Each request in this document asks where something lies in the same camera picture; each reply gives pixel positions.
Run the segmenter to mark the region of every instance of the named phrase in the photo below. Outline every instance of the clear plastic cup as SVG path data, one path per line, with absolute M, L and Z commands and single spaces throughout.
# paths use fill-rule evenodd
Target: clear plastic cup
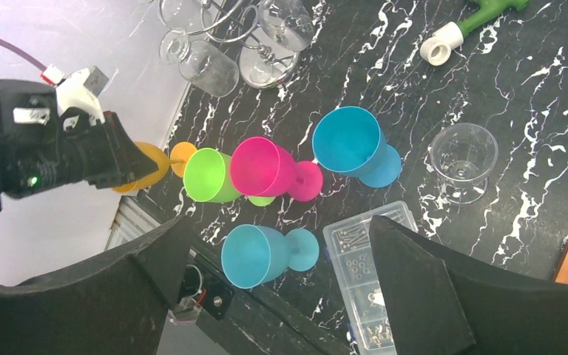
M 482 126 L 455 124 L 434 138 L 430 160 L 442 195 L 453 203 L 472 203 L 487 190 L 498 160 L 498 144 Z

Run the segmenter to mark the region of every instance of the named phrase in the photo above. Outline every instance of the tabletop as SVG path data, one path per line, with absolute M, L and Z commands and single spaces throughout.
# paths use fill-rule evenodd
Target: tabletop
M 189 141 L 231 154 L 246 138 L 266 136 L 296 160 L 312 160 L 319 120 L 337 107 L 361 106 L 377 117 L 402 156 L 399 179 L 372 189 L 323 170 L 315 200 L 301 203 L 286 195 L 258 208 L 244 198 L 195 203 L 182 180 L 167 175 L 141 197 L 169 214 L 191 216 L 200 232 L 195 243 L 216 257 L 226 234 L 242 223 L 284 232 L 303 227 L 325 245 L 324 226 L 402 200 L 419 233 L 431 240 L 509 271 L 551 278 L 568 240 L 568 1 L 534 0 L 521 12 L 506 10 L 468 36 L 440 67 L 421 59 L 422 41 L 474 13 L 475 4 L 304 2 L 317 32 L 302 52 L 298 75 L 265 91 L 241 82 L 225 98 L 191 88 L 169 145 Z M 235 55 L 233 48 L 226 51 Z M 458 122 L 487 127 L 499 146 L 485 196 L 466 206 L 441 197 L 428 155 L 435 135 Z M 325 255 L 310 271 L 289 270 L 250 294 L 261 297 L 265 290 L 323 334 L 352 342 L 356 351 Z M 319 348 L 327 341 L 312 334 L 308 339 Z

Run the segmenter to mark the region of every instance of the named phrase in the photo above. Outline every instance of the pink plastic goblet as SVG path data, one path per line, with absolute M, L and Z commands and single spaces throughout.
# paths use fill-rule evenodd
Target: pink plastic goblet
M 298 201 L 312 200 L 323 186 L 323 174 L 316 164 L 295 163 L 291 153 L 264 137 L 249 138 L 236 148 L 230 177 L 241 194 L 276 197 L 287 192 Z

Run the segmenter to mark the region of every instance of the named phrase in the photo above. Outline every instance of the white pipe fitting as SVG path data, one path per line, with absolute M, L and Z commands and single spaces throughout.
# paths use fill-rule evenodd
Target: white pipe fitting
M 455 22 L 450 22 L 423 42 L 419 54 L 428 63 L 439 66 L 450 58 L 452 50 L 458 48 L 463 41 L 459 26 Z

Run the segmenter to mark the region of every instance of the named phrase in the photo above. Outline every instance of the plastic storage box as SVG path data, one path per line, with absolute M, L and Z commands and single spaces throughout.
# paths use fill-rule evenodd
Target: plastic storage box
M 323 229 L 361 355 L 397 354 L 371 256 L 369 223 L 371 217 L 378 214 L 417 231 L 413 214 L 403 201 L 389 203 Z

